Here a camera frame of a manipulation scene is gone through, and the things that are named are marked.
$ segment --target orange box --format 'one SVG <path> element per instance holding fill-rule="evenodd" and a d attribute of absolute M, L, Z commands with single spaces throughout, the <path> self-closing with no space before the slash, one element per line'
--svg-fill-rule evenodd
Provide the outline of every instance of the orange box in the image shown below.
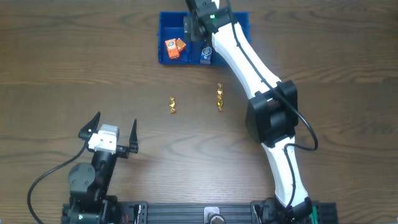
<path fill-rule="evenodd" d="M 184 43 L 184 41 L 182 41 L 182 39 L 177 39 L 177 48 L 179 52 L 182 52 L 183 50 L 185 50 L 185 48 L 187 48 L 187 45 Z"/>
<path fill-rule="evenodd" d="M 166 40 L 166 48 L 167 48 L 167 53 L 169 55 L 169 59 L 178 59 L 180 58 L 180 52 L 178 51 L 177 48 L 177 41 L 175 39 L 171 40 Z"/>

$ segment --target black cable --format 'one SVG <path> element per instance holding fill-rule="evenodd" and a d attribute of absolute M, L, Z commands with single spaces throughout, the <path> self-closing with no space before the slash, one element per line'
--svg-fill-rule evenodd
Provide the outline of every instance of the black cable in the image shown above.
<path fill-rule="evenodd" d="M 262 82 L 264 82 L 268 88 L 270 90 L 272 90 L 276 96 L 275 100 L 280 100 L 284 103 L 284 105 L 286 107 L 288 107 L 288 109 L 290 109 L 293 113 L 295 113 L 300 120 L 302 120 L 302 122 L 304 123 L 304 125 L 307 127 L 307 129 L 310 131 L 311 137 L 313 138 L 314 141 L 314 147 L 306 147 L 306 146 L 301 146 L 299 144 L 292 144 L 292 143 L 288 143 L 284 146 L 284 152 L 285 152 L 285 156 L 287 159 L 287 162 L 289 163 L 289 167 L 290 167 L 290 171 L 292 173 L 292 179 L 293 179 L 293 189 L 292 189 L 292 197 L 290 198 L 289 203 L 286 206 L 286 209 L 288 209 L 293 202 L 294 199 L 294 195 L 295 195 L 295 190 L 296 190 L 296 181 L 295 181 L 295 176 L 294 176 L 294 171 L 293 171 L 293 166 L 292 163 L 290 161 L 289 155 L 287 154 L 287 148 L 289 146 L 292 147 L 297 147 L 299 149 L 303 149 L 306 151 L 315 151 L 318 149 L 318 138 L 317 135 L 315 134 L 314 130 L 312 129 L 310 123 L 301 115 L 301 113 L 296 110 L 287 100 L 286 98 L 284 98 L 277 90 L 275 90 L 268 82 L 267 80 L 261 75 L 260 71 L 256 68 L 256 66 L 254 65 L 254 63 L 251 61 L 251 59 L 249 58 L 249 56 L 247 55 L 247 53 L 244 51 L 244 49 L 242 48 L 241 43 L 238 40 L 238 36 L 236 35 L 236 30 L 235 30 L 235 25 L 234 25 L 234 21 L 233 21 L 233 13 L 232 13 L 232 7 L 231 7 L 231 2 L 229 0 L 226 0 L 226 3 L 228 5 L 228 10 L 229 10 L 229 18 L 231 19 L 231 24 L 232 24 L 232 31 L 234 33 L 234 38 L 236 41 L 236 45 L 237 47 L 239 47 L 239 49 L 241 49 L 243 55 L 246 57 L 246 59 L 248 60 L 248 62 L 250 63 L 250 65 L 252 66 L 252 68 L 254 69 L 254 71 L 256 71 L 257 75 L 260 77 L 260 79 L 262 80 Z"/>
<path fill-rule="evenodd" d="M 29 211 L 32 214 L 32 216 L 35 218 L 35 220 L 37 221 L 37 223 L 39 224 L 44 224 L 36 215 L 35 211 L 33 210 L 32 207 L 32 203 L 30 202 L 30 197 L 32 196 L 32 191 L 33 189 L 36 187 L 36 185 L 42 180 L 44 179 L 46 176 L 50 175 L 51 173 L 53 173 L 56 170 L 59 170 L 60 168 L 68 165 L 69 163 L 73 162 L 75 159 L 77 159 L 86 149 L 87 146 L 87 142 L 85 142 L 84 146 L 82 147 L 82 149 L 80 150 L 80 152 L 73 156 L 73 158 L 71 158 L 70 160 L 64 162 L 63 164 L 60 164 L 56 167 L 54 167 L 53 169 L 50 169 L 49 171 L 47 171 L 45 174 L 41 175 L 37 180 L 35 180 L 35 182 L 33 182 L 33 184 L 30 186 L 29 191 L 27 192 L 27 206 L 29 207 Z"/>

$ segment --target blue tray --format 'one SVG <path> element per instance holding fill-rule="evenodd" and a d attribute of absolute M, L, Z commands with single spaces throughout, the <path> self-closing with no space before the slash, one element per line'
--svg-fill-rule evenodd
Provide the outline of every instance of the blue tray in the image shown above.
<path fill-rule="evenodd" d="M 189 16 L 189 12 L 160 12 L 159 17 L 159 48 L 158 56 L 159 63 L 164 65 L 202 65 L 200 63 L 201 48 L 204 42 L 191 42 L 187 43 L 184 40 L 184 25 L 183 18 Z M 249 13 L 248 12 L 234 12 L 234 15 L 238 19 L 239 23 L 243 28 L 243 33 L 247 40 L 250 40 L 250 25 L 249 25 Z M 181 38 L 186 44 L 187 49 L 181 52 L 181 56 L 177 60 L 169 59 L 167 55 L 166 47 L 164 42 L 170 39 Z M 211 60 L 212 65 L 225 66 L 227 63 L 218 53 L 213 54 Z"/>

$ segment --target wooden surface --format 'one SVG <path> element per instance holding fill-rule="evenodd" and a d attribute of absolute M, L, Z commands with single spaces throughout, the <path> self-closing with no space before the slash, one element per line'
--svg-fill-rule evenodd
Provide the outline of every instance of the wooden surface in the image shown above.
<path fill-rule="evenodd" d="M 298 87 L 317 152 L 297 150 L 313 200 L 337 202 L 341 223 L 398 216 L 398 2 L 235 0 L 252 45 Z M 29 186 L 69 159 L 97 111 L 140 151 L 118 160 L 109 194 L 148 202 L 250 202 L 273 196 L 264 150 L 244 125 L 247 99 L 228 68 L 157 61 L 159 11 L 183 0 L 0 2 L 0 219 L 33 223 Z M 224 112 L 216 107 L 224 84 Z M 169 114 L 169 96 L 177 114 Z M 303 126 L 297 141 L 312 144 Z M 88 162 L 85 152 L 76 162 Z M 59 223 L 72 165 L 43 180 L 32 201 Z"/>

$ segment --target blue package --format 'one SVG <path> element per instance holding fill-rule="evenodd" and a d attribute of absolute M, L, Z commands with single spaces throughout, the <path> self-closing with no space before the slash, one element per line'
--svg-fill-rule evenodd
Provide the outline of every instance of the blue package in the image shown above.
<path fill-rule="evenodd" d="M 209 44 L 205 44 L 201 51 L 200 55 L 200 63 L 204 65 L 211 64 L 211 55 L 213 54 L 213 49 L 210 47 Z"/>
<path fill-rule="evenodd" d="M 158 42 L 158 58 L 159 63 L 164 65 L 204 65 L 200 63 L 201 51 L 205 42 L 187 42 L 184 38 L 184 22 L 185 16 L 189 16 L 189 12 L 160 12 L 159 13 L 159 42 Z M 250 43 L 250 25 L 248 12 L 234 12 L 235 17 L 242 26 L 243 34 Z M 166 40 L 182 39 L 187 44 L 187 49 L 181 52 L 179 59 L 169 59 L 167 49 L 164 44 Z M 215 51 L 211 55 L 211 66 L 228 64 L 222 56 Z"/>

